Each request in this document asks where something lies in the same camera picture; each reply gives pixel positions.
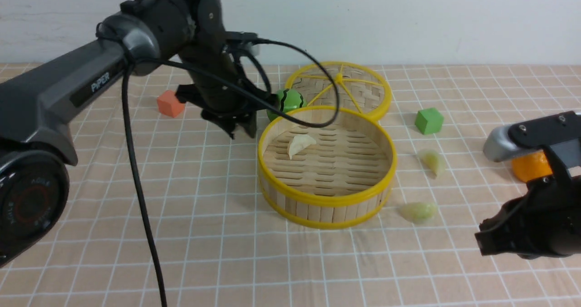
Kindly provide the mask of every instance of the orange ball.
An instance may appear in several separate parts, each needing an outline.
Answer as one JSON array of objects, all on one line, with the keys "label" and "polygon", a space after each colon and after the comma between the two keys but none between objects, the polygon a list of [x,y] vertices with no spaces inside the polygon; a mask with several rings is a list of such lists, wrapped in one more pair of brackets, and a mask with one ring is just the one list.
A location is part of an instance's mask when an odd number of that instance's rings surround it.
[{"label": "orange ball", "polygon": [[512,172],[522,182],[552,174],[543,150],[513,159]]}]

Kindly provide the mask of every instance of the grid tablecloth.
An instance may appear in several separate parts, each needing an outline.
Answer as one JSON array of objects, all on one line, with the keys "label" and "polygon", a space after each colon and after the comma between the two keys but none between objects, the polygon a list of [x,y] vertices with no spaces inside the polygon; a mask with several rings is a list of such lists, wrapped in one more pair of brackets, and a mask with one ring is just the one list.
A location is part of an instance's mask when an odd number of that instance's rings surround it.
[{"label": "grid tablecloth", "polygon": [[[35,64],[0,64],[0,82]],[[581,305],[581,257],[524,261],[481,257],[473,233],[500,205],[525,193],[508,163],[482,154],[497,126],[578,109],[581,67],[370,65],[394,100],[380,121],[399,156],[385,208],[348,230],[287,222],[258,193],[257,139],[230,141],[187,106],[176,119],[156,98],[183,71],[161,67],[131,80],[137,158],[170,306],[383,307]],[[268,66],[274,89],[296,66]],[[249,77],[260,83],[255,71]],[[120,84],[71,123],[79,164],[70,197],[46,237],[0,269],[2,307],[159,305],[123,134]],[[419,109],[444,115],[421,135]],[[268,122],[261,113],[259,129]],[[434,179],[415,153],[448,162]],[[422,226],[400,218],[403,202],[436,202]]]}]

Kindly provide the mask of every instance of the green ball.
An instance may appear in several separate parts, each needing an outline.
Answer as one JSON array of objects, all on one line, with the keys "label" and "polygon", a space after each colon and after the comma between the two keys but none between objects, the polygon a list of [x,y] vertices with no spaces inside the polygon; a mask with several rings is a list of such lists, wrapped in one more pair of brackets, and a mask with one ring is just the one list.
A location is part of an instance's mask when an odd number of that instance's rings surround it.
[{"label": "green ball", "polygon": [[[288,113],[291,110],[299,109],[305,106],[305,98],[295,89],[281,89],[276,92],[276,98],[278,100],[278,109],[283,113]],[[266,111],[268,119],[274,121],[278,115]]]}]

